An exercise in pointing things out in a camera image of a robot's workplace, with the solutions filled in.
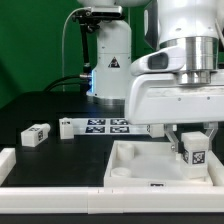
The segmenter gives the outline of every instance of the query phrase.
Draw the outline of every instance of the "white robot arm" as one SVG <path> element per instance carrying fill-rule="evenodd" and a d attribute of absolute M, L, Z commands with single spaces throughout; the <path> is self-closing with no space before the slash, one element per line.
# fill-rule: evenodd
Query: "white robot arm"
<path fill-rule="evenodd" d="M 84 6 L 111 6 L 120 5 L 122 7 L 133 7 L 145 5 L 149 0 L 78 0 Z"/>

